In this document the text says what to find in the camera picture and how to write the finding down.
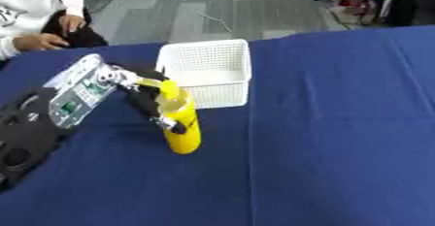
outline table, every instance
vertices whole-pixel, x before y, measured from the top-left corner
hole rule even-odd
[[[0,195],[2,223],[434,225],[432,39],[435,27],[253,42],[249,104],[200,112],[204,143],[187,156],[116,94]],[[152,63],[160,47],[25,54],[0,74],[0,103],[87,52]]]

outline wire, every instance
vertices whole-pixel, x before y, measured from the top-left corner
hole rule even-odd
[[[197,15],[199,15],[199,16],[202,16],[203,18],[206,18],[206,19],[209,19],[209,20],[214,20],[214,21],[218,21],[218,22],[220,22],[220,24],[222,24],[222,26],[225,28],[225,30],[230,34],[230,37],[229,37],[228,40],[231,40],[231,39],[232,39],[233,31],[231,30],[230,27],[228,27],[228,25],[226,24],[226,22],[225,22],[224,20],[219,19],[219,18],[214,18],[214,17],[212,17],[212,16],[208,16],[208,15],[206,15],[206,14],[198,13],[198,12],[196,12],[196,11],[194,11],[194,10],[191,10],[190,8],[187,8],[187,9],[188,9],[189,11],[191,11],[192,13],[194,13],[194,14],[197,14]]]
[[[328,8],[326,8],[326,10],[328,10],[328,12],[332,15],[332,17],[334,18],[335,22],[337,22],[338,24],[342,25],[344,28],[346,28],[346,30],[352,30],[352,28],[344,23],[343,21],[340,20],[340,18],[331,10],[329,10]]]
[[[190,10],[191,12],[193,12],[193,13],[199,15],[199,16],[202,16],[202,17],[206,18],[206,19],[210,19],[210,20],[214,20],[214,21],[218,21],[218,22],[220,22],[220,24],[222,24],[222,26],[225,28],[225,30],[226,30],[229,34],[231,34],[231,35],[233,34],[233,31],[231,30],[230,27],[228,27],[228,25],[226,24],[226,22],[225,22],[224,20],[219,19],[219,18],[214,18],[214,17],[211,17],[211,16],[207,16],[207,15],[202,14],[202,13],[195,12],[195,11],[189,9],[189,8],[187,8],[187,9]]]

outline yellow bottle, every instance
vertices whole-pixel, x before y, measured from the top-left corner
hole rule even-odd
[[[179,154],[189,154],[201,145],[201,132],[192,96],[173,81],[164,81],[156,102],[159,112],[178,121],[186,128],[184,134],[164,130],[169,147]]]

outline gray floor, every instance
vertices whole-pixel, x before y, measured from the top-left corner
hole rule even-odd
[[[223,19],[232,34],[217,21]],[[112,0],[93,27],[112,44],[270,39],[343,30],[315,0]]]

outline white plastic basket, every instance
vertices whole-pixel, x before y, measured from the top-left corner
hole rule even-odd
[[[248,102],[251,54],[245,40],[166,45],[156,70],[187,89],[196,109],[244,106]]]

